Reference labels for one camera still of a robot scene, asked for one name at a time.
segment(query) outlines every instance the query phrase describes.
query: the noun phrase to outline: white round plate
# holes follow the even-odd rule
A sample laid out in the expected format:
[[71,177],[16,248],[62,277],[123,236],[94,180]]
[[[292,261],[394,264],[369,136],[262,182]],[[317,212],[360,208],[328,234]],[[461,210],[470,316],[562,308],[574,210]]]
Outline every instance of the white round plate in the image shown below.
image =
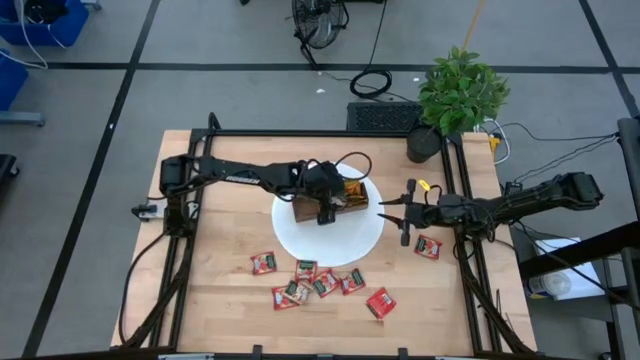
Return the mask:
[[[357,178],[363,174],[344,164],[337,166],[340,174]],[[282,246],[300,260],[315,260],[318,266],[341,266],[361,259],[373,249],[380,239],[384,219],[384,206],[376,186],[362,180],[367,187],[369,206],[364,210],[336,214],[336,222],[319,226],[316,220],[296,223],[291,203],[278,198],[273,200],[271,221]]]

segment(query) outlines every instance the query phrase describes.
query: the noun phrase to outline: wooden tabletop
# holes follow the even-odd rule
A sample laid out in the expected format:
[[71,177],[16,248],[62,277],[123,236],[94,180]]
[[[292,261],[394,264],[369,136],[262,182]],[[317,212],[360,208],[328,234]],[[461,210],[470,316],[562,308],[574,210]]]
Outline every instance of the wooden tabletop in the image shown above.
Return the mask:
[[[159,195],[160,161],[185,153],[188,139],[189,131],[165,132],[150,196]],[[474,197],[499,196],[487,136],[466,134],[464,144]],[[394,199],[404,193],[409,178],[445,185],[441,156],[434,156],[424,164],[414,164],[406,157],[404,139],[220,136],[214,138],[212,155],[268,164],[308,158],[335,161],[351,151],[371,156],[370,178],[383,199]],[[453,148],[451,154],[460,193]],[[357,169],[366,168],[364,160],[356,157],[346,163]],[[416,196],[422,196],[420,187]],[[340,275],[358,267],[366,280],[366,288],[348,296],[336,291],[324,299],[314,294],[304,306],[274,311],[270,289],[288,283],[293,277],[296,259],[284,250],[274,234],[272,202],[273,195],[252,186],[217,183],[205,189],[179,351],[248,353],[254,344],[261,344],[265,353],[394,355],[399,347],[406,347],[411,355],[472,355],[462,280],[452,253],[451,229],[412,230],[411,245],[401,247],[399,230],[387,222],[378,244],[367,256],[334,268]],[[385,212],[402,217],[403,207],[386,206]],[[135,254],[161,231],[161,221],[141,224]],[[413,253],[419,233],[444,243],[439,260]],[[497,238],[511,242],[506,227],[498,229]],[[167,244],[168,241],[163,241],[149,251],[133,274],[125,311],[127,336],[156,301]],[[500,289],[503,314],[508,314],[524,343],[535,349],[513,250],[497,242],[484,242],[483,247],[491,287],[493,291]],[[278,272],[253,276],[249,257],[265,251],[275,252]],[[397,301],[397,306],[384,322],[378,322],[364,303],[382,286]],[[170,305],[165,324],[170,323],[172,315]],[[485,335],[483,342],[488,349],[482,310],[478,310],[478,315]],[[169,326],[164,328],[161,344],[166,344],[168,339]],[[118,343],[114,336],[113,344]]]

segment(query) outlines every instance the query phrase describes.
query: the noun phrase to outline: metal bracket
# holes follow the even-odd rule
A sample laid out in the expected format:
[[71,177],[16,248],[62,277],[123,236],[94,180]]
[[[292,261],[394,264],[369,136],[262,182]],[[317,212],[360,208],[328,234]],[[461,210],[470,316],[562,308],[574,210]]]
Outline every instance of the metal bracket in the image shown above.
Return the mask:
[[[189,217],[193,216],[193,213],[198,210],[198,204],[190,202]],[[162,200],[147,200],[145,204],[138,205],[131,209],[131,212],[140,221],[149,221],[151,219],[164,219],[164,210],[167,208],[167,199]]]

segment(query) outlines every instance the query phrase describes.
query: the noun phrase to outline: blue bin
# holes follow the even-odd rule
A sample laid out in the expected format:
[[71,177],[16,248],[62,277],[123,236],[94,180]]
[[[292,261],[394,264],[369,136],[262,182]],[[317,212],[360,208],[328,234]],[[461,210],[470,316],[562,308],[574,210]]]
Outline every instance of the blue bin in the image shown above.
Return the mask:
[[9,110],[27,76],[27,70],[22,64],[0,55],[0,111]]
[[[82,31],[82,27],[87,22],[89,11],[80,2],[80,0],[53,0],[59,3],[65,3],[69,9],[69,14],[60,17],[55,23],[51,24],[28,24],[25,23],[29,41],[34,46],[60,46],[55,39],[58,39],[65,47],[73,45]],[[0,18],[16,20],[19,15],[16,14],[14,0],[0,0]],[[22,33],[22,25],[19,22],[1,23],[0,36],[2,36],[9,44],[27,45],[27,41]]]

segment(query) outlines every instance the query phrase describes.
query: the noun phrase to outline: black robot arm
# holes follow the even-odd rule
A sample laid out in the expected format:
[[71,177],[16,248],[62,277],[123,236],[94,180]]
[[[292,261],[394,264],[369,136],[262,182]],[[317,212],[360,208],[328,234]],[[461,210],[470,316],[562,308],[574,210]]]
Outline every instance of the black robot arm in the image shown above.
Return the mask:
[[[196,176],[188,176],[191,169]],[[336,210],[346,204],[344,178],[329,161],[300,160],[261,166],[212,156],[174,156],[163,160],[160,167],[160,192],[167,198],[165,226],[172,235],[182,234],[188,223],[182,195],[218,181],[258,186],[284,201],[295,197],[316,200],[320,204],[319,225],[335,222]]]
[[409,179],[407,194],[381,203],[406,206],[404,219],[379,214],[402,230],[402,246],[409,245],[410,225],[417,229],[460,226],[467,235],[478,237],[486,235],[488,227],[495,228],[499,224],[512,223],[523,216],[557,207],[571,210],[593,209],[603,198],[593,176],[583,172],[558,175],[532,188],[512,191],[494,199],[468,199],[456,194],[445,194],[439,197],[437,205],[414,202],[415,188],[416,181]]

